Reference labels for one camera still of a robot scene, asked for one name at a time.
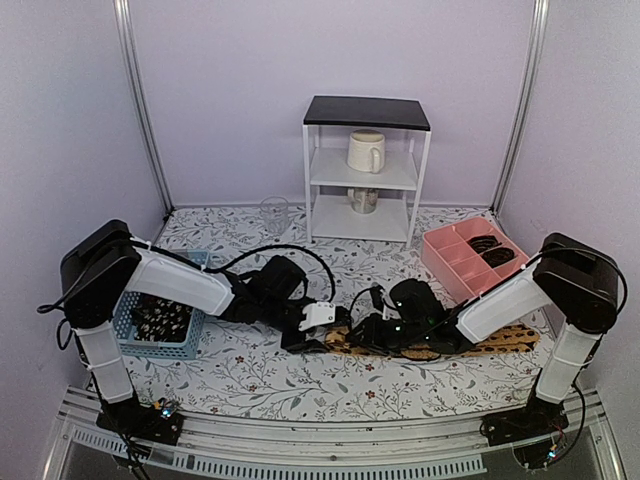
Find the yellow beetle-print tie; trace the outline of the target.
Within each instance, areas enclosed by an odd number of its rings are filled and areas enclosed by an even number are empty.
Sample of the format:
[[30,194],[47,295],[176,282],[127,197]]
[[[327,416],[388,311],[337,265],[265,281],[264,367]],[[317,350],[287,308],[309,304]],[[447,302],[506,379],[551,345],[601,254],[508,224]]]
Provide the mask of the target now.
[[346,327],[332,327],[325,336],[325,346],[333,354],[356,357],[388,357],[411,361],[435,361],[444,358],[494,356],[510,353],[532,352],[540,339],[534,329],[524,324],[507,325],[498,330],[483,342],[460,354],[440,354],[428,349],[425,345],[404,349],[400,353],[380,353],[371,348],[357,346],[346,340]]

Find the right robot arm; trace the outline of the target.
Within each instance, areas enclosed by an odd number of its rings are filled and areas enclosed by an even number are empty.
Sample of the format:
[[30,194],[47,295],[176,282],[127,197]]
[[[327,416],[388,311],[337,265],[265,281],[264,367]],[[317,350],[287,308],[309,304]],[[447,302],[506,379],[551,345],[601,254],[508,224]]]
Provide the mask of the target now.
[[579,372],[628,300],[628,283],[610,256],[561,233],[547,236],[525,265],[487,292],[445,309],[416,279],[389,292],[394,317],[373,313],[353,327],[349,343],[383,355],[425,347],[437,354],[469,352],[492,334],[536,310],[555,306],[565,324],[534,383],[517,427],[537,436],[556,417]]

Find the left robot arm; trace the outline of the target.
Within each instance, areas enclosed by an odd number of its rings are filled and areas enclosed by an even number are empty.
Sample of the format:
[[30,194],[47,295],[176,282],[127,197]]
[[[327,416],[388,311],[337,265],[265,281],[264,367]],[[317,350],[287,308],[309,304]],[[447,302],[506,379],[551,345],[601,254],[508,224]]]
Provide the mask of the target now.
[[236,273],[230,264],[199,265],[133,236],[121,220],[110,220],[74,249],[60,264],[63,292],[39,314],[64,313],[93,375],[104,412],[128,434],[148,426],[148,412],[137,398],[112,325],[121,297],[151,295],[199,310],[228,322],[267,323],[286,339],[305,342],[317,327],[335,324],[338,308],[331,299],[295,297],[306,273],[282,255],[259,269]]

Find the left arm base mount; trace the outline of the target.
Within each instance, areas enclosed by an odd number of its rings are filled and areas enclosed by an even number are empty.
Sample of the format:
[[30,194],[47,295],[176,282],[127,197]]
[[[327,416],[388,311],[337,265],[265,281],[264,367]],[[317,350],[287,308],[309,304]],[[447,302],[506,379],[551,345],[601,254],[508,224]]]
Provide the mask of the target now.
[[143,405],[134,396],[114,404],[102,401],[101,408],[96,425],[104,430],[170,446],[178,444],[184,416],[174,400],[162,397]]

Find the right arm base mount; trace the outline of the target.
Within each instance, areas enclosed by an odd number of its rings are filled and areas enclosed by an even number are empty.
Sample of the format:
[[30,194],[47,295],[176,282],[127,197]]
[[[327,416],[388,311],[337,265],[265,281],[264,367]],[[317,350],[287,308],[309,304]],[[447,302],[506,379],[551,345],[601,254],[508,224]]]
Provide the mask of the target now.
[[497,446],[558,433],[568,426],[563,403],[533,398],[524,407],[485,415],[479,432],[490,446]]

